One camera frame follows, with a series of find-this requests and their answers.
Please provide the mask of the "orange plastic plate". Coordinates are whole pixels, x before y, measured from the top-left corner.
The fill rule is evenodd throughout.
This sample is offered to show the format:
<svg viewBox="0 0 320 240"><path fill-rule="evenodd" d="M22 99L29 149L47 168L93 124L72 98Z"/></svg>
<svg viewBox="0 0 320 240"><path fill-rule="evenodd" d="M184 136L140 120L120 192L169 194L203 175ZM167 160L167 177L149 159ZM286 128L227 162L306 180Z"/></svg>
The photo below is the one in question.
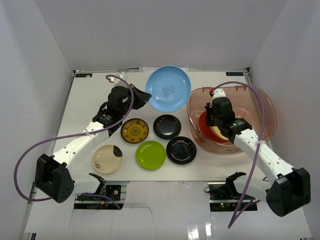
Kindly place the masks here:
<svg viewBox="0 0 320 240"><path fill-rule="evenodd" d="M219 128L217 126L211 126L210 129L222 141L229 141L229 139L227 137L222 135L221 131L219 130Z"/></svg>

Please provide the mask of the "red teal floral plate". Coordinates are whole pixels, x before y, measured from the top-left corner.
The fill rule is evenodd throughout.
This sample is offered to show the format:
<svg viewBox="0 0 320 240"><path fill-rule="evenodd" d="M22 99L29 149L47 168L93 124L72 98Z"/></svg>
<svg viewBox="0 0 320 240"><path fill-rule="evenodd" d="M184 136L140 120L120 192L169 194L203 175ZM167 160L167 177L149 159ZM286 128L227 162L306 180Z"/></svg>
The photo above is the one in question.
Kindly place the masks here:
<svg viewBox="0 0 320 240"><path fill-rule="evenodd" d="M198 118L198 128L199 128L199 131L201 132L201 134L215 142L215 143L218 143L218 144L226 144L226 143L229 143L230 141L223 141L221 140L219 137L217 137L211 130L210 126L207 126L206 125L206 111L202 112L201 115L199 116Z"/></svg>

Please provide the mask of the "light blue plastic plate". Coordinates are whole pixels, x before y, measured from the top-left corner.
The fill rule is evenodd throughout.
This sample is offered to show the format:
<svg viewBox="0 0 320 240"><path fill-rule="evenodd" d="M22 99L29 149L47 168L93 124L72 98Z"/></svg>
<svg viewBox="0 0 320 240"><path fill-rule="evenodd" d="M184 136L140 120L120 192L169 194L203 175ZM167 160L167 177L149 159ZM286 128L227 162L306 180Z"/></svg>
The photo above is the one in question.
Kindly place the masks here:
<svg viewBox="0 0 320 240"><path fill-rule="evenodd" d="M159 67L148 78L145 91L151 94L148 103L157 111L172 113L181 109L189 100L191 80L180 67Z"/></svg>

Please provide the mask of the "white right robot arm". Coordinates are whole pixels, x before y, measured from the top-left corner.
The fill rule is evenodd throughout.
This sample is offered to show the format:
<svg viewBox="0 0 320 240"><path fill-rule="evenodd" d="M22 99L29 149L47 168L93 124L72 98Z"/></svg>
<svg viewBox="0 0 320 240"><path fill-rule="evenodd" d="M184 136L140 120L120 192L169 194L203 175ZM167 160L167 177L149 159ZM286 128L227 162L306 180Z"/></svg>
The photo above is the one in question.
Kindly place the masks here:
<svg viewBox="0 0 320 240"><path fill-rule="evenodd" d="M248 194L265 201L279 217L311 202L311 178L305 168L295 168L279 157L259 139L253 127L243 118L237 118L231 101L225 96L213 97L205 106L206 125L217 127L222 136L242 150L253 167L259 167L267 182L253 181L252 175L236 172L226 178L226 195L236 200Z"/></svg>

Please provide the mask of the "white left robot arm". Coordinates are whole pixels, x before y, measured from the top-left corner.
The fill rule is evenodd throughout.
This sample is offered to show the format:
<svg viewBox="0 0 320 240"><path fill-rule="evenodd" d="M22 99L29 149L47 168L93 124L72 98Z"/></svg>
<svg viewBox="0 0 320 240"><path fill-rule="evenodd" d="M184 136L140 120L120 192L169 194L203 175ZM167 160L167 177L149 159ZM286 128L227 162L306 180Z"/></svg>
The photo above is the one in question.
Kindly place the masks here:
<svg viewBox="0 0 320 240"><path fill-rule="evenodd" d="M108 139L123 124L131 110L142 108L151 94L130 87L114 86L97 114L83 132L52 155L42 154L36 163L35 185L57 203L72 194L89 193L99 200L105 196L105 180L94 173L76 177L76 166L101 142Z"/></svg>

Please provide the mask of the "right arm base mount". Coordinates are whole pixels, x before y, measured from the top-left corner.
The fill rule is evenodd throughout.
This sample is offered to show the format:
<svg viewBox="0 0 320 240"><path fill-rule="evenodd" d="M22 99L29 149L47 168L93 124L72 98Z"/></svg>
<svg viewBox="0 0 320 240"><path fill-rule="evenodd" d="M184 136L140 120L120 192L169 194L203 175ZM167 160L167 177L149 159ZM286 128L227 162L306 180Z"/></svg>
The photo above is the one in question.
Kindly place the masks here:
<svg viewBox="0 0 320 240"><path fill-rule="evenodd" d="M244 172L236 172L226 178L226 181L215 181L207 184L204 192L209 194L209 206L211 212L233 212L240 200L232 180L245 176Z"/></svg>

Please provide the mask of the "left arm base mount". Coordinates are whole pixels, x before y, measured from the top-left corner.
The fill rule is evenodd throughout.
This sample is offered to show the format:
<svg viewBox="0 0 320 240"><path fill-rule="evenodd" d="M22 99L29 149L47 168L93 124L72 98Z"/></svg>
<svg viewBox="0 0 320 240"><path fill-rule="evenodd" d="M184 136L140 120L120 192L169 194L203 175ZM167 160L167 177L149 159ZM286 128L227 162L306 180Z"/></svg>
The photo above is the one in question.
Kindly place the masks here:
<svg viewBox="0 0 320 240"><path fill-rule="evenodd" d="M107 184L101 176L90 173L99 185L94 193L81 193L75 198L74 209L76 210L121 210L121 185Z"/></svg>

